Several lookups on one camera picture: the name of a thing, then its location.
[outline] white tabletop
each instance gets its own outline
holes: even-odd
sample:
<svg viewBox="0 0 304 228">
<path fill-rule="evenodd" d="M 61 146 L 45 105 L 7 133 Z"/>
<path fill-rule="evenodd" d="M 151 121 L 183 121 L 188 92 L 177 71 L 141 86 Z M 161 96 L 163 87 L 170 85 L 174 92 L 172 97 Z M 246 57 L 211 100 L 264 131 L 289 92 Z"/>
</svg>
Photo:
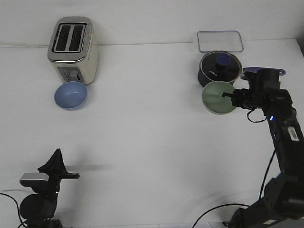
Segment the white tabletop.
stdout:
<svg viewBox="0 0 304 228">
<path fill-rule="evenodd" d="M 62 82 L 47 48 L 1 48 L 0 189 L 23 190 L 9 192 L 21 202 L 32 193 L 19 184 L 22 174 L 61 148 L 67 170 L 80 172 L 80 179 L 61 182 L 55 217 L 65 227 L 189 223 L 220 204 L 255 202 L 273 151 L 268 125 L 250 123 L 240 108 L 214 115 L 203 107 L 196 48 L 101 46 L 96 79 L 78 111 L 54 102 Z M 243 67 L 286 70 L 281 88 L 304 123 L 296 40 L 245 41 L 244 48 L 236 54 Z M 275 161 L 268 180 L 278 172 Z M 10 199 L 0 204 L 0 226 L 17 226 Z M 204 221 L 229 220 L 236 208 Z"/>
</svg>

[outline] cable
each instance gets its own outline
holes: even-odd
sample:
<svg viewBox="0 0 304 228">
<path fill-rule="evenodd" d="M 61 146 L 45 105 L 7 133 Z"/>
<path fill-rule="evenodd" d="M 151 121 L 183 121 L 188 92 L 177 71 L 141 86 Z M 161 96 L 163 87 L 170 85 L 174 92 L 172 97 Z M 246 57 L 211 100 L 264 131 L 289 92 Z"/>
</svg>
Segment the cable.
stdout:
<svg viewBox="0 0 304 228">
<path fill-rule="evenodd" d="M 259 197 L 258 197 L 258 201 L 260 201 L 261 198 L 262 198 L 262 192 L 263 192 L 263 189 L 264 189 L 266 177 L 267 177 L 269 168 L 270 168 L 270 166 L 271 166 L 271 163 L 272 163 L 272 160 L 274 159 L 275 154 L 276 154 L 276 148 L 275 148 L 275 150 L 273 151 L 273 153 L 272 153 L 272 155 L 271 155 L 271 158 L 270 158 L 270 161 L 269 161 L 269 163 L 268 163 L 268 166 L 267 166 L 267 169 L 266 169 L 264 178 L 263 178 L 263 182 L 262 182 L 262 186 L 261 186 L 261 190 L 260 190 L 260 195 L 259 195 Z"/>
<path fill-rule="evenodd" d="M 247 113 L 247 119 L 248 119 L 250 122 L 252 122 L 252 123 L 261 123 L 261 122 L 264 122 L 264 121 L 267 119 L 267 117 L 266 117 L 264 120 L 252 121 L 252 120 L 250 119 L 249 115 L 250 115 L 250 113 L 252 113 L 254 110 L 255 110 L 255 108 L 253 108 L 252 110 L 250 110 L 250 111 Z"/>
<path fill-rule="evenodd" d="M 46 218 L 43 227 L 47 227 L 47 226 L 49 225 L 50 221 L 51 221 L 51 218 Z M 18 226 L 18 228 L 24 226 L 24 224 L 25 224 L 25 221 L 22 222 L 22 223 Z"/>
<path fill-rule="evenodd" d="M 6 48 L 47 48 L 49 45 L 43 44 L 20 44 L 20 43 L 7 43 L 7 42 L 0 42 L 0 46 L 7 46 Z"/>
<path fill-rule="evenodd" d="M 27 226 L 24 225 L 24 222 L 22 222 L 21 215 L 20 215 L 20 211 L 19 211 L 19 205 L 18 205 L 17 201 L 16 201 L 13 197 L 11 197 L 10 195 L 8 195 L 8 194 L 0 193 L 0 195 L 7 196 L 7 197 L 11 198 L 11 199 L 15 202 L 15 204 L 16 204 L 16 206 L 17 206 L 18 217 L 19 217 L 19 220 L 20 220 L 20 222 L 21 222 L 21 225 L 22 225 L 23 227 L 27 227 Z"/>
<path fill-rule="evenodd" d="M 218 209 L 218 208 L 222 208 L 222 207 L 226 207 L 226 206 L 243 206 L 243 207 L 249 207 L 249 205 L 247 204 L 241 204 L 241 203 L 229 203 L 229 204 L 223 204 L 223 205 L 220 205 L 220 206 L 217 206 L 217 207 L 214 207 L 214 208 L 211 208 L 209 210 L 207 210 L 206 212 L 204 212 L 196 221 L 195 223 L 193 224 L 192 228 L 194 228 L 196 226 L 196 224 L 199 222 L 199 220 L 205 216 L 207 213 L 215 210 L 215 209 Z"/>
</svg>

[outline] blue bowl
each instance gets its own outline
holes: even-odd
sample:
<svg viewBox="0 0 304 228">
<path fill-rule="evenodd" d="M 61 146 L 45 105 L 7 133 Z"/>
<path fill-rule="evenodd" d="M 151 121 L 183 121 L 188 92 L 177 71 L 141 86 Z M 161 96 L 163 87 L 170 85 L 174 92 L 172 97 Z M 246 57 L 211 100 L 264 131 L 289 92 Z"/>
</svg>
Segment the blue bowl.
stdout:
<svg viewBox="0 0 304 228">
<path fill-rule="evenodd" d="M 66 82 L 55 92 L 56 104 L 66 110 L 81 108 L 87 99 L 87 89 L 81 82 Z"/>
</svg>

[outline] silver toaster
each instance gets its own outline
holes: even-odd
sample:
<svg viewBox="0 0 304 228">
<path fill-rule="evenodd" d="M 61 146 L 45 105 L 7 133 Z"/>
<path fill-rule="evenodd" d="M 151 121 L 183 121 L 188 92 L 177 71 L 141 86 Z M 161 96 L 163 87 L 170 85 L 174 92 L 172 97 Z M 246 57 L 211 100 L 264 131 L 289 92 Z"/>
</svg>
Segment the silver toaster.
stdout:
<svg viewBox="0 0 304 228">
<path fill-rule="evenodd" d="M 85 17 L 60 19 L 53 31 L 47 57 L 64 82 L 91 83 L 99 57 L 91 20 Z"/>
</svg>

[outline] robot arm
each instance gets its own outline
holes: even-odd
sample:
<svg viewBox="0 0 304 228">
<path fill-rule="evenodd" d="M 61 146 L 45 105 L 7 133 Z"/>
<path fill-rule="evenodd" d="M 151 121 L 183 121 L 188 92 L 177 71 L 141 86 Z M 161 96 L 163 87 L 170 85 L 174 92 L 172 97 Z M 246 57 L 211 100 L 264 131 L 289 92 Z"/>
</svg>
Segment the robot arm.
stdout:
<svg viewBox="0 0 304 228">
<path fill-rule="evenodd" d="M 25 173 L 20 179 L 22 186 L 31 187 L 36 193 L 22 201 L 20 214 L 29 228 L 61 228 L 60 220 L 50 220 L 57 207 L 60 182 L 62 179 L 78 179 L 79 173 L 66 171 L 60 149 L 38 171 Z"/>
<path fill-rule="evenodd" d="M 248 72 L 249 89 L 236 89 L 234 106 L 261 108 L 267 117 L 281 173 L 265 187 L 264 197 L 247 209 L 238 209 L 229 228 L 266 228 L 304 216 L 304 137 L 287 90 L 280 89 L 279 72 Z"/>
</svg>

